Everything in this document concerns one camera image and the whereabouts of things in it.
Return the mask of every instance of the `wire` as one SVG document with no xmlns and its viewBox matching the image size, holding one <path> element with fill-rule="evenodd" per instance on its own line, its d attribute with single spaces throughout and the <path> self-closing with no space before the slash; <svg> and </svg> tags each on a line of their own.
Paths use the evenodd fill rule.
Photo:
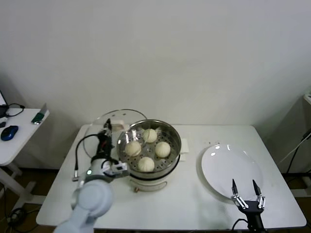
<svg viewBox="0 0 311 233">
<path fill-rule="evenodd" d="M 308 136 L 306 136 L 294 149 L 292 149 L 280 162 L 278 162 L 278 164 L 281 164 L 285 159 L 287 159 L 288 156 L 290 156 L 290 154 L 295 151 L 298 147 L 300 147 L 300 145 L 302 143 L 304 143 L 304 141 L 306 141 L 309 136 L 311 136 L 311 133 L 308 134 Z"/>
<path fill-rule="evenodd" d="M 245 220 L 244 218 L 239 218 L 239 219 L 236 220 L 236 222 L 233 224 L 233 227 L 232 227 L 231 231 L 234 231 L 235 226 L 236 226 L 236 225 L 238 224 L 238 222 L 240 222 L 240 221 L 244 221 L 244 222 L 248 223 L 248 221 Z"/>
<path fill-rule="evenodd" d="M 4 187 L 4 184 L 2 184 L 2 186 L 3 186 L 3 190 L 4 190 L 4 215 L 5 215 L 5 219 L 6 220 L 8 220 L 8 217 L 7 217 L 7 214 L 6 214 L 6 191 L 5 191 L 5 187 Z M 29 212 L 27 212 L 27 214 L 30 214 L 30 213 L 33 213 L 33 212 L 36 212 L 36 211 L 39 211 L 39 209 L 38 208 L 35 208 L 34 210 L 31 210 L 31 211 L 29 211 Z M 14 231 L 16 231 L 16 232 L 18 232 L 18 233 L 29 233 L 29 232 L 31 232 L 31 231 L 33 231 L 36 227 L 38 227 L 39 225 L 38 224 L 36 224 L 33 228 L 31 228 L 30 230 L 27 230 L 27 231 L 20 231 L 20 230 L 18 230 L 18 229 L 16 229 L 14 226 L 8 226 L 6 229 L 5 229 L 5 232 L 4 233 L 6 233 L 7 232 L 7 230 L 9 229 L 9 228 L 11 228 L 10 229 L 10 233 L 11 233 L 11 231 L 12 231 L 12 229 L 14 230 Z"/>
<path fill-rule="evenodd" d="M 290 182 L 296 180 L 297 178 L 300 178 L 300 177 L 294 177 L 294 178 L 292 178 L 291 180 L 287 181 L 286 183 L 288 184 L 288 183 L 290 183 Z"/>
<path fill-rule="evenodd" d="M 5 186 L 4 184 L 2 184 L 3 186 L 3 190 L 4 190 L 4 216 L 5 216 L 5 219 L 8 219 L 8 215 L 6 214 L 6 191 L 5 191 Z"/>
<path fill-rule="evenodd" d="M 5 228 L 5 231 L 4 231 L 4 233 L 6 233 L 7 231 L 8 231 L 8 229 L 9 229 L 10 227 L 9 226 L 7 226 L 7 228 Z"/>
<path fill-rule="evenodd" d="M 75 165 L 74 165 L 74 170 L 75 171 L 79 170 L 79 165 L 78 165 L 78 148 L 79 148 L 79 145 L 81 144 L 81 142 L 83 142 L 88 137 L 93 137 L 93 136 L 97 136 L 97 134 L 90 134 L 88 136 L 85 136 L 78 142 L 77 147 L 76 147 L 76 162 L 75 162 Z"/>
<path fill-rule="evenodd" d="M 299 149 L 299 147 L 297 147 L 297 149 L 295 150 L 295 153 L 294 153 L 294 155 L 293 155 L 293 157 L 292 157 L 292 160 L 291 160 L 291 162 L 290 162 L 290 165 L 288 166 L 288 169 L 287 169 L 286 173 L 288 173 L 288 172 L 290 171 L 291 166 L 292 166 L 292 163 L 293 163 L 293 160 L 294 160 L 294 158 L 296 157 L 296 154 L 297 154 L 298 149 Z"/>
<path fill-rule="evenodd" d="M 12 106 L 12 105 L 18 105 L 18 106 L 21 108 L 21 111 L 18 112 L 18 113 L 16 113 L 16 114 L 14 114 L 14 115 L 5 114 L 7 117 L 15 117 L 15 116 L 21 114 L 22 112 L 24 112 L 24 108 L 25 108 L 24 105 L 20 105 L 20 104 L 18 104 L 18 103 L 11 103 L 11 104 L 8 105 L 8 107 L 10 107 L 10 106 Z"/>
</svg>

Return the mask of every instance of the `cable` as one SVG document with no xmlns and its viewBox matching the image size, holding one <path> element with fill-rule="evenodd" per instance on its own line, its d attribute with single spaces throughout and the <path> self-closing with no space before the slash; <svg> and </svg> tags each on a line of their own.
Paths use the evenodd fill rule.
<svg viewBox="0 0 311 233">
<path fill-rule="evenodd" d="M 7 228 L 5 228 L 4 233 L 6 233 L 6 232 L 8 231 L 9 228 L 11 228 L 11 227 L 7 226 Z"/>
<path fill-rule="evenodd" d="M 2 184 L 2 187 L 3 187 L 3 190 L 4 190 L 4 215 L 5 215 L 5 219 L 6 220 L 8 220 L 8 216 L 7 216 L 7 214 L 6 214 L 6 190 L 5 190 L 5 187 L 4 187 L 4 184 Z M 30 213 L 33 213 L 33 212 L 36 212 L 36 211 L 39 211 L 38 210 L 38 208 L 35 208 L 34 210 L 31 210 L 31 211 L 29 211 L 29 212 L 27 212 L 27 214 L 30 214 Z M 31 228 L 30 230 L 27 230 L 27 231 L 20 231 L 20 230 L 18 230 L 18 229 L 16 229 L 14 226 L 10 226 L 9 225 L 9 222 L 8 222 L 8 227 L 6 228 L 6 230 L 5 230 L 5 232 L 4 233 L 6 233 L 6 231 L 9 229 L 9 228 L 11 228 L 10 229 L 10 232 L 12 231 L 12 229 L 14 230 L 14 231 L 16 231 L 16 232 L 18 232 L 18 233 L 29 233 L 29 232 L 31 232 L 31 231 L 33 231 L 36 227 L 38 227 L 39 225 L 38 224 L 36 224 L 33 228 Z"/>
<path fill-rule="evenodd" d="M 297 149 L 295 150 L 295 153 L 294 153 L 294 155 L 293 155 L 293 157 L 292 157 L 292 160 L 291 160 L 291 162 L 290 162 L 290 165 L 288 166 L 288 169 L 287 169 L 286 173 L 288 173 L 288 172 L 290 171 L 291 166 L 292 166 L 292 163 L 293 163 L 293 160 L 294 160 L 294 158 L 296 157 L 296 154 L 297 154 L 298 149 L 299 149 L 299 147 L 297 147 Z"/>
<path fill-rule="evenodd" d="M 18 112 L 18 113 L 16 113 L 16 114 L 14 114 L 14 115 L 5 114 L 6 117 L 15 117 L 15 116 L 21 114 L 22 112 L 24 112 L 24 108 L 25 108 L 24 105 L 20 105 L 20 104 L 18 104 L 18 103 L 11 103 L 11 104 L 8 105 L 8 107 L 10 107 L 11 105 L 18 105 L 18 106 L 21 108 L 21 111 Z"/>
<path fill-rule="evenodd" d="M 244 222 L 248 223 L 248 221 L 245 220 L 244 218 L 239 218 L 239 219 L 236 220 L 236 222 L 233 224 L 233 227 L 232 227 L 232 229 L 231 229 L 232 232 L 234 231 L 235 226 L 236 226 L 236 225 L 238 224 L 238 222 L 240 222 L 240 221 L 244 221 Z"/>
<path fill-rule="evenodd" d="M 309 133 L 308 136 L 304 137 L 304 139 L 301 140 L 301 142 L 293 150 L 291 150 L 280 162 L 278 162 L 278 164 L 281 164 L 294 150 L 300 147 L 300 145 L 304 143 L 304 141 L 306 141 L 309 138 L 309 136 L 311 136 L 311 133 Z"/>
<path fill-rule="evenodd" d="M 5 186 L 4 184 L 2 184 L 2 187 L 3 187 L 3 190 L 4 190 L 4 216 L 5 216 L 5 219 L 8 219 L 8 216 L 6 214 L 6 191 L 5 191 Z"/>
<path fill-rule="evenodd" d="M 35 228 L 37 228 L 39 225 L 36 224 L 34 227 L 32 227 L 30 230 L 27 231 L 20 231 L 18 229 L 16 229 L 15 227 L 12 227 L 14 231 L 18 232 L 18 233 L 28 233 L 28 232 L 32 232 Z"/>
<path fill-rule="evenodd" d="M 75 162 L 75 165 L 74 165 L 74 170 L 75 171 L 79 170 L 79 166 L 78 166 L 78 148 L 79 148 L 79 145 L 81 144 L 81 142 L 83 142 L 88 137 L 93 137 L 93 136 L 97 136 L 97 134 L 90 134 L 88 136 L 85 136 L 78 142 L 77 147 L 76 147 L 76 162 Z"/>
</svg>

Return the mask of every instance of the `steamed bun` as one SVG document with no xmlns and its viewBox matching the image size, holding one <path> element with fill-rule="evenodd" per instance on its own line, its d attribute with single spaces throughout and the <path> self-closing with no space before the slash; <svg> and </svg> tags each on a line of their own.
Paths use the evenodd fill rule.
<svg viewBox="0 0 311 233">
<path fill-rule="evenodd" d="M 153 171 L 155 168 L 154 161 L 149 157 L 143 157 L 138 161 L 138 169 L 140 171 Z"/>
<path fill-rule="evenodd" d="M 142 138 L 144 139 L 145 142 L 153 143 L 157 139 L 157 133 L 153 129 L 148 129 L 142 133 Z"/>
<path fill-rule="evenodd" d="M 155 147 L 155 153 L 160 158 L 166 158 L 171 153 L 171 147 L 167 142 L 160 142 Z"/>
<path fill-rule="evenodd" d="M 125 146 L 125 153 L 128 156 L 134 157 L 141 152 L 141 145 L 137 141 L 130 142 Z"/>
</svg>

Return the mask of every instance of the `white table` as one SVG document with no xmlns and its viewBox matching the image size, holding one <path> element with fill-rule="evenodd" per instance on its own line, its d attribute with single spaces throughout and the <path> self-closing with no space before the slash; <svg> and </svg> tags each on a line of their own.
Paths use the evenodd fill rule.
<svg viewBox="0 0 311 233">
<path fill-rule="evenodd" d="M 8 110 L 8 113 L 10 115 L 14 115 L 20 110 L 20 108 L 12 108 Z M 21 175 L 22 172 L 16 165 L 12 163 L 20 150 L 41 126 L 42 123 L 39 125 L 34 125 L 31 123 L 31 120 L 39 111 L 40 109 L 25 108 L 21 114 L 9 117 L 6 126 L 0 129 L 1 133 L 3 129 L 10 125 L 18 126 L 18 131 L 11 140 L 0 140 L 0 166 L 7 166 L 10 170 L 13 171 L 13 175 L 9 176 L 5 171 L 0 169 L 0 182 L 5 184 L 6 188 L 11 189 L 13 192 L 19 195 L 19 200 L 17 201 L 13 209 L 22 207 L 24 203 L 42 204 L 45 198 L 45 196 L 37 196 L 31 194 L 31 191 L 35 186 L 35 182 L 29 182 L 26 188 L 24 188 L 14 180 L 14 177 L 16 175 Z M 48 117 L 49 114 L 49 111 L 47 111 L 43 118 L 43 121 Z"/>
<path fill-rule="evenodd" d="M 173 171 L 168 185 L 156 192 L 134 193 L 129 178 L 113 181 L 114 203 L 100 217 L 95 228 L 132 230 L 226 230 L 238 218 L 245 218 L 231 200 L 219 196 L 203 177 L 200 161 L 205 149 L 215 143 L 235 144 L 252 156 L 263 172 L 261 188 L 267 198 L 262 220 L 267 229 L 302 227 L 306 219 L 277 166 L 252 126 L 174 125 L 182 138 L 188 140 L 189 154 Z M 37 223 L 57 226 L 71 214 L 70 200 L 77 183 L 73 183 L 74 150 L 84 136 L 83 126 L 40 209 Z M 79 148 L 81 171 L 90 159 Z M 244 222 L 236 229 L 247 229 Z"/>
</svg>

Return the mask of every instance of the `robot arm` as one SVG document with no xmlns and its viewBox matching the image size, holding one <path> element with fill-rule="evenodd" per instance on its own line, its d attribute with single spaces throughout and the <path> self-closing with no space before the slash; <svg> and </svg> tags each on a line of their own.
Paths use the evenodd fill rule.
<svg viewBox="0 0 311 233">
<path fill-rule="evenodd" d="M 96 219 L 111 207 L 113 197 L 109 185 L 116 178 L 129 175 L 127 163 L 112 159 L 110 154 L 111 124 L 108 120 L 104 129 L 97 134 L 99 145 L 91 166 L 79 179 L 75 170 L 74 181 L 78 188 L 72 195 L 72 214 L 61 223 L 55 233 L 92 233 Z"/>
<path fill-rule="evenodd" d="M 261 190 L 253 180 L 253 186 L 257 195 L 257 200 L 246 200 L 244 201 L 238 193 L 238 188 L 232 179 L 232 200 L 243 214 L 247 217 L 248 229 L 250 232 L 265 233 L 267 232 L 263 226 L 261 220 L 261 213 L 264 211 L 266 199 L 261 194 Z"/>
</svg>

